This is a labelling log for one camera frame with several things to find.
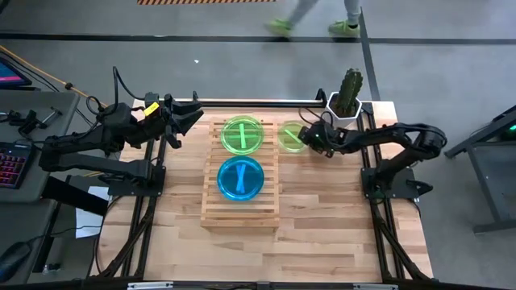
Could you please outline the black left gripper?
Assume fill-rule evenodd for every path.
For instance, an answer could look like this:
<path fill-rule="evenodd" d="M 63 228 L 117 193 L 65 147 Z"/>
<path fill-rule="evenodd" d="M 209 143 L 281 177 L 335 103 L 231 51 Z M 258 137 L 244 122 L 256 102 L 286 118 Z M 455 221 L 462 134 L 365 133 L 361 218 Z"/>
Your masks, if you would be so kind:
<path fill-rule="evenodd" d="M 179 131 L 186 135 L 189 129 L 204 114 L 202 104 L 199 101 L 174 101 L 170 94 L 162 99 L 157 93 L 146 93 L 144 97 L 144 109 L 153 102 L 158 102 L 160 108 L 152 115 L 145 116 L 137 122 L 136 140 L 147 142 L 150 139 L 158 139 L 164 136 L 168 142 L 177 141 L 177 131 L 173 128 L 173 113 L 177 115 Z"/>

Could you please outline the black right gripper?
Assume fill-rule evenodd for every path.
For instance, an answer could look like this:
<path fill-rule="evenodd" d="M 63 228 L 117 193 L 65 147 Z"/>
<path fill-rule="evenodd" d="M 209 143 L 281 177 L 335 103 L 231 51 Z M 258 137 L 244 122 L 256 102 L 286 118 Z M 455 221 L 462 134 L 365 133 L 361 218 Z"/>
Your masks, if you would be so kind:
<path fill-rule="evenodd" d="M 343 129 L 334 129 L 328 122 L 315 122 L 310 127 L 303 126 L 298 138 L 307 139 L 304 141 L 307 147 L 326 157 L 332 157 L 335 152 L 343 152 Z"/>

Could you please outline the slatted wooden shelf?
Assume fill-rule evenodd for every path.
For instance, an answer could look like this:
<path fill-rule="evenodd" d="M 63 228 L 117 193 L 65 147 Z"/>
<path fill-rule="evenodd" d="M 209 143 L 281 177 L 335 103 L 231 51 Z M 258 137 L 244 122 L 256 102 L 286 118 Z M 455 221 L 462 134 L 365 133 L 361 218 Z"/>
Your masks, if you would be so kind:
<path fill-rule="evenodd" d="M 201 226 L 276 229 L 280 221 L 277 124 L 243 115 L 214 120 L 209 140 Z"/>

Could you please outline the white faceted plant pot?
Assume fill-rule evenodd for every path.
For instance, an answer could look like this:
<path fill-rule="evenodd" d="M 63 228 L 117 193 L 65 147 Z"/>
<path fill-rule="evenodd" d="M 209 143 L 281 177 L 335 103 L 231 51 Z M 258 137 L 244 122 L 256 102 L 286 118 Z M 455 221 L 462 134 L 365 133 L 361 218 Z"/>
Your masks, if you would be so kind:
<path fill-rule="evenodd" d="M 337 92 L 331 93 L 329 101 L 325 107 L 324 113 L 322 114 L 322 118 L 325 121 L 329 122 L 334 129 L 348 129 L 358 119 L 360 111 L 362 110 L 362 101 L 357 98 L 355 101 L 355 113 L 352 114 L 350 117 L 341 118 L 331 108 L 331 104 L 337 99 L 337 96 Z"/>

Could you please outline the green cactus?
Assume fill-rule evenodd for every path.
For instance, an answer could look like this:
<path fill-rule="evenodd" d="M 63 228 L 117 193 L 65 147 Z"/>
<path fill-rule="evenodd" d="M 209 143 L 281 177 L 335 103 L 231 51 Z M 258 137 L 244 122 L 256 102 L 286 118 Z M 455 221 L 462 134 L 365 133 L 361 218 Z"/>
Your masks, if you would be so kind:
<path fill-rule="evenodd" d="M 350 118 L 356 114 L 356 98 L 363 84 L 362 73 L 357 68 L 346 71 L 333 110 L 340 118 Z"/>

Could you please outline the silver and black crossbar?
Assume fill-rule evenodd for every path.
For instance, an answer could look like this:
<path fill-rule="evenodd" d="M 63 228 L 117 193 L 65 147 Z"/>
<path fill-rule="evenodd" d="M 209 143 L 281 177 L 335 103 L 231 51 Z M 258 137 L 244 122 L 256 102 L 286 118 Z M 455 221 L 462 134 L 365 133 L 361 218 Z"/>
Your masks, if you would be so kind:
<path fill-rule="evenodd" d="M 235 98 L 200 98 L 198 101 L 203 107 L 220 107 L 220 108 L 235 108 L 235 107 L 254 107 L 254 108 L 325 108 L 328 103 L 326 93 L 319 89 L 314 99 L 235 99 Z"/>

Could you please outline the person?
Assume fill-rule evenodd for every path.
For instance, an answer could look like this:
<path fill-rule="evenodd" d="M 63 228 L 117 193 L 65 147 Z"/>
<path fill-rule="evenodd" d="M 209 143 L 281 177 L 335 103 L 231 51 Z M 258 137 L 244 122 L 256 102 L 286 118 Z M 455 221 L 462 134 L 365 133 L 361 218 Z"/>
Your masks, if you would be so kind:
<path fill-rule="evenodd" d="M 273 19 L 265 24 L 267 30 L 281 37 L 289 38 L 293 29 L 302 21 L 319 0 L 298 0 L 286 19 Z M 347 18 L 335 21 L 328 27 L 331 35 L 356 38 L 360 35 L 360 0 L 344 0 Z"/>

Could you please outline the flat black box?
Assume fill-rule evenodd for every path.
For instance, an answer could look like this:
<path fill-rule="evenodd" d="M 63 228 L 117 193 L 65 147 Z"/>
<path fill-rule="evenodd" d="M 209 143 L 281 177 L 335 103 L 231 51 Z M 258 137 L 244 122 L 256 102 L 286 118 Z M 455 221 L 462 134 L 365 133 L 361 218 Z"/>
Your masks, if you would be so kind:
<path fill-rule="evenodd" d="M 90 186 L 103 187 L 103 183 L 95 177 L 68 175 L 65 181 L 50 176 L 41 197 L 70 205 L 76 209 L 105 216 L 108 201 L 88 193 Z"/>

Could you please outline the white paper sheet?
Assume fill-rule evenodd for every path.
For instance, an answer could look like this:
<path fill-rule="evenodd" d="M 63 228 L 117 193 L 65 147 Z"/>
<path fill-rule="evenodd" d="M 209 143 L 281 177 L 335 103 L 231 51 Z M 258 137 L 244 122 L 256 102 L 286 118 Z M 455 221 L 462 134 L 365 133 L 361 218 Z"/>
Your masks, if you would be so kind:
<path fill-rule="evenodd" d="M 112 197 L 108 194 L 107 187 L 90 186 L 88 189 L 90 195 L 100 197 L 105 201 L 110 202 Z M 75 238 L 86 238 L 100 233 L 103 216 L 84 211 L 83 209 L 76 209 L 76 233 Z"/>

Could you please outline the black clamp tool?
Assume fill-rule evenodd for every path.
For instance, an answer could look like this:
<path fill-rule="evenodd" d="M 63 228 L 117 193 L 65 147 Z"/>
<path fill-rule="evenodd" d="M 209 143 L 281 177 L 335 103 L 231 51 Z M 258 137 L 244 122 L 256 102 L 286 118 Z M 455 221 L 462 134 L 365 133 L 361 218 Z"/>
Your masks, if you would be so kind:
<path fill-rule="evenodd" d="M 54 119 L 62 115 L 62 112 L 57 108 L 52 107 L 51 110 L 52 112 L 43 120 L 37 118 L 37 113 L 34 110 L 29 110 L 25 117 L 15 110 L 0 111 L 0 123 L 7 122 L 10 126 L 17 126 L 18 132 L 22 136 L 28 136 L 35 129 L 47 129 Z"/>

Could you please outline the desk monitor with pink screen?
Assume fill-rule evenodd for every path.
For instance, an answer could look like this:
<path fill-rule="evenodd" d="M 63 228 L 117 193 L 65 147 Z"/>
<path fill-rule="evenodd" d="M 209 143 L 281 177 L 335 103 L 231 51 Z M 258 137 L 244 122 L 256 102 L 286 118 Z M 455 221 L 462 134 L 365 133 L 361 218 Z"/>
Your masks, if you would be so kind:
<path fill-rule="evenodd" d="M 8 60 L 0 57 L 0 89 L 13 89 L 31 85 L 31 80 L 23 75 Z"/>

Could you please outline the backlit black keyboard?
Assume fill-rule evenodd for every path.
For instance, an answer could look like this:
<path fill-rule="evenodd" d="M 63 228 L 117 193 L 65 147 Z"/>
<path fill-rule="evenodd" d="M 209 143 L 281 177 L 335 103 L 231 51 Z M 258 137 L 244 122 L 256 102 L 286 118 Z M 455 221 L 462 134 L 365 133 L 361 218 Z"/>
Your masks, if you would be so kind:
<path fill-rule="evenodd" d="M 18 189 L 34 155 L 30 144 L 0 142 L 0 188 Z"/>

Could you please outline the black metal stand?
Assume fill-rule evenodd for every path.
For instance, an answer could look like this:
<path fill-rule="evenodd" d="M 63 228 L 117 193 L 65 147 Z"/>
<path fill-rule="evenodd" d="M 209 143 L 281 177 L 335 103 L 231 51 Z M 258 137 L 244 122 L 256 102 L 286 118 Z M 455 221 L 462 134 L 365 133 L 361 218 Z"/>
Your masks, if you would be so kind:
<path fill-rule="evenodd" d="M 473 227 L 483 234 L 516 229 L 506 198 L 516 196 L 516 105 L 445 152 L 449 159 L 466 153 L 471 161 L 493 221 Z"/>

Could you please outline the grey desk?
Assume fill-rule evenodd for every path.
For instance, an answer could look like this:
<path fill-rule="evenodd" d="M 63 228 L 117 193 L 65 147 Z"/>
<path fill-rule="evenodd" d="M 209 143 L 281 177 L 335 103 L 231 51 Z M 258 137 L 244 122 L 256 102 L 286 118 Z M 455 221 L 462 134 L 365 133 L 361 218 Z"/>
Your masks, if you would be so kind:
<path fill-rule="evenodd" d="M 44 120 L 54 109 L 61 112 L 46 129 L 36 128 L 29 134 L 35 141 L 43 141 L 50 135 L 64 135 L 78 102 L 75 93 L 0 90 L 2 113 L 13 110 L 26 115 L 33 110 L 37 119 Z M 54 200 L 41 197 L 50 173 L 41 169 L 39 161 L 40 151 L 35 149 L 21 186 L 0 188 L 0 255 L 16 242 L 35 239 L 29 256 L 8 281 L 0 282 L 0 287 L 27 282 L 41 248 L 41 236 L 47 231 L 56 208 Z"/>

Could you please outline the black computer mouse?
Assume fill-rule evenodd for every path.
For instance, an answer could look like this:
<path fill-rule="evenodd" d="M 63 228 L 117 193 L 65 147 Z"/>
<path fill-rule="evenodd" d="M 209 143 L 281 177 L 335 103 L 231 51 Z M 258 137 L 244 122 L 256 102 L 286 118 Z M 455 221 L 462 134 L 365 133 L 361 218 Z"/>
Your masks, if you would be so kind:
<path fill-rule="evenodd" d="M 28 277 L 29 242 L 15 242 L 0 254 L 0 284 L 23 283 Z"/>

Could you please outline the black aluminium frame rail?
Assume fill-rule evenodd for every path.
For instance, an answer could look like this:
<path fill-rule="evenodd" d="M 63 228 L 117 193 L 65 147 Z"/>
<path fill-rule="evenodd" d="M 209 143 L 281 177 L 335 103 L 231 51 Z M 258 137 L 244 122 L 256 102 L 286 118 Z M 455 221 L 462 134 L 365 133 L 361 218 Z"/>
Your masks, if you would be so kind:
<path fill-rule="evenodd" d="M 370 111 L 363 111 L 360 114 L 357 125 L 361 132 L 377 128 Z M 362 182 L 363 170 L 375 168 L 381 160 L 393 158 L 403 151 L 403 147 L 396 143 L 384 143 L 366 147 L 361 151 L 364 158 L 364 167 L 360 171 Z M 418 268 L 399 242 L 394 222 L 391 204 L 393 199 L 413 200 L 433 189 L 432 185 L 416 180 L 410 166 L 395 176 L 392 188 L 386 193 L 385 199 L 368 199 L 364 194 L 371 209 L 381 279 L 384 281 L 392 278 L 403 280 L 405 274 L 408 274 L 412 280 L 431 279 Z"/>
<path fill-rule="evenodd" d="M 103 270 L 101 269 L 99 262 L 99 244 L 101 238 L 98 237 L 95 241 L 93 257 L 94 266 L 98 272 L 96 277 L 113 278 L 119 271 L 119 268 L 122 268 L 122 277 L 129 276 L 134 247 L 136 243 L 141 240 L 139 259 L 132 277 L 139 277 L 140 279 L 143 279 L 156 205 L 158 197 L 161 196 L 164 187 L 166 168 L 163 166 L 163 160 L 165 147 L 166 144 L 164 137 L 162 137 L 160 140 L 158 155 L 156 157 L 156 169 L 154 170 L 156 173 L 156 181 L 152 184 L 151 187 L 143 188 L 144 193 L 142 195 L 136 196 L 127 241 L 119 253 Z"/>

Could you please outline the black frame bar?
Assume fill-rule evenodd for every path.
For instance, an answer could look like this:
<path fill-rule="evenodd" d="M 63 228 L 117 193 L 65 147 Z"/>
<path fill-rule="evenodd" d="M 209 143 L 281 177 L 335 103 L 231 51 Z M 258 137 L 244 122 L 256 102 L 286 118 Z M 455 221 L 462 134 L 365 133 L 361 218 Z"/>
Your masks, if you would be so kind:
<path fill-rule="evenodd" d="M 187 281 L 187 280 L 149 280 L 172 281 L 172 290 L 353 290 L 353 284 L 359 282 L 223 282 L 223 281 Z M 144 282 L 139 277 L 74 279 L 67 281 L 44 282 L 33 284 L 0 284 L 0 290 L 127 290 L 129 283 Z M 504 288 L 481 287 L 465 284 L 449 284 L 437 280 L 400 280 L 387 279 L 383 283 L 395 284 L 399 290 L 509 290 Z"/>

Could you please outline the silver metal bracket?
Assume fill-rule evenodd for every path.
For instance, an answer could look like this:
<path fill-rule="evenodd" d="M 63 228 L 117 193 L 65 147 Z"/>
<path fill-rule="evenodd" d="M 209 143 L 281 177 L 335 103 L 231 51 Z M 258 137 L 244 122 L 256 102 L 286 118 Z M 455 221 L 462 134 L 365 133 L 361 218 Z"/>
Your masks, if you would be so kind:
<path fill-rule="evenodd" d="M 172 281 L 144 281 L 138 283 L 129 283 L 127 290 L 172 290 Z"/>
<path fill-rule="evenodd" d="M 373 284 L 359 283 L 353 284 L 353 290 L 399 290 L 395 284 Z"/>

